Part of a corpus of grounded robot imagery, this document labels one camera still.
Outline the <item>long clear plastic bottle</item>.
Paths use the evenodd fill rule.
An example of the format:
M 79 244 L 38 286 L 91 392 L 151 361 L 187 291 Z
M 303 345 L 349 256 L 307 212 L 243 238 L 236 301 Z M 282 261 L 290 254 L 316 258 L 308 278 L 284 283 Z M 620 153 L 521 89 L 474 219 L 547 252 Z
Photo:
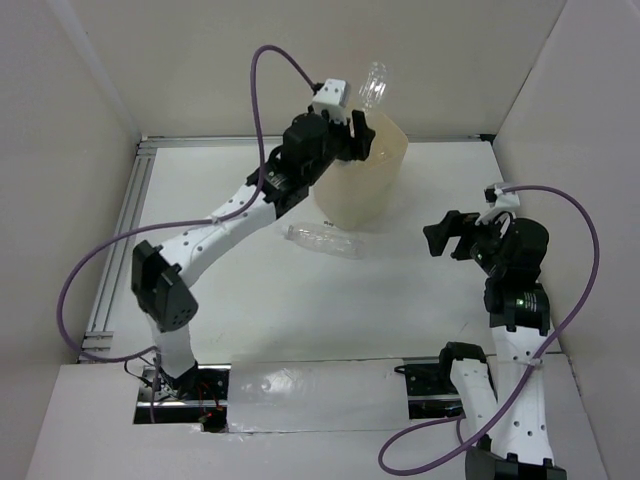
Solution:
M 388 90 L 389 76 L 389 70 L 384 63 L 374 61 L 369 65 L 366 79 L 358 91 L 360 110 L 371 113 L 381 106 Z

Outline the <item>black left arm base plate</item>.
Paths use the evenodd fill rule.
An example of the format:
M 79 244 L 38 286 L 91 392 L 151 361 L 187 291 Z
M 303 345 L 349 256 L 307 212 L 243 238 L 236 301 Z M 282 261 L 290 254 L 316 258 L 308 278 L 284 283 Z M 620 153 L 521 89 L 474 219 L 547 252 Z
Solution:
M 187 372 L 180 379 L 171 380 L 164 373 L 145 367 L 139 379 L 136 400 L 148 406 L 151 401 L 160 406 L 204 405 L 223 407 L 227 404 L 231 366 L 199 365 L 198 371 Z

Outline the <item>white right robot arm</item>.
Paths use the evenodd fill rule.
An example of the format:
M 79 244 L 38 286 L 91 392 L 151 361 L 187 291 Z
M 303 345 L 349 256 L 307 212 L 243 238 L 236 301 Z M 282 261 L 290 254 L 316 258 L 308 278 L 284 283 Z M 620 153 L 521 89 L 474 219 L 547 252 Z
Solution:
M 513 215 L 482 223 L 476 213 L 452 210 L 424 234 L 434 256 L 457 239 L 452 258 L 473 260 L 487 275 L 496 370 L 489 370 L 480 346 L 461 342 L 442 349 L 436 369 L 440 387 L 458 392 L 475 439 L 465 454 L 466 478 L 566 478 L 550 446 L 542 362 L 535 356 L 551 330 L 549 299 L 538 281 L 548 231 Z

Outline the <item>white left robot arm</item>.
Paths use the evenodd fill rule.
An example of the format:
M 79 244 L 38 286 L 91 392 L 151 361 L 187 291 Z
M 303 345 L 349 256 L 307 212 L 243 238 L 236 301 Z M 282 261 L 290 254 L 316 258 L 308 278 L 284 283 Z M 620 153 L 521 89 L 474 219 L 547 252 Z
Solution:
M 352 111 L 336 119 L 309 110 L 294 118 L 279 145 L 258 146 L 259 166 L 221 207 L 160 245 L 139 242 L 131 290 L 148 316 L 163 389 L 189 397 L 199 380 L 188 324 L 199 305 L 192 286 L 242 240 L 279 220 L 312 189 L 335 225 L 350 230 L 379 214 L 408 149 L 407 135 L 385 114 Z

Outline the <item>clear plastic bottle white cap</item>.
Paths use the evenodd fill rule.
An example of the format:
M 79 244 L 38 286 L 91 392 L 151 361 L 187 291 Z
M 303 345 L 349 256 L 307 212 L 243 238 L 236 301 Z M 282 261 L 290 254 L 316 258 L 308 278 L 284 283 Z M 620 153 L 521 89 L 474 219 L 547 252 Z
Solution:
M 361 259 L 365 254 L 364 241 L 357 234 L 326 225 L 296 222 L 285 225 L 282 235 L 293 244 L 308 251 L 345 259 Z

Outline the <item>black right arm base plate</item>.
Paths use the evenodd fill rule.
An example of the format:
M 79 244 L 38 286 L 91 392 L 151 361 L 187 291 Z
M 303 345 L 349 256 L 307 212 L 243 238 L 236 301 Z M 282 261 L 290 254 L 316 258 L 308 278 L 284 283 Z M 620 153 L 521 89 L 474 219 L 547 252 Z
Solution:
M 437 360 L 405 362 L 396 366 L 394 372 L 404 378 L 410 404 L 460 402 L 457 390 L 450 380 L 444 378 Z

